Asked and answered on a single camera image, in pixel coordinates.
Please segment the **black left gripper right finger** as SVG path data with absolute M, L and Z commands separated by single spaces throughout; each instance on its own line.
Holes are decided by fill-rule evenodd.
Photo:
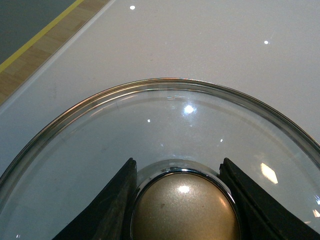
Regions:
M 235 203 L 241 240 L 318 240 L 320 234 L 283 207 L 229 158 L 219 179 Z

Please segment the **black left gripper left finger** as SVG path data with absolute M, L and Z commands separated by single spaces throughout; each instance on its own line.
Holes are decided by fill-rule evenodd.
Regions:
M 137 162 L 129 158 L 94 200 L 55 240 L 121 240 L 126 211 L 137 189 Z

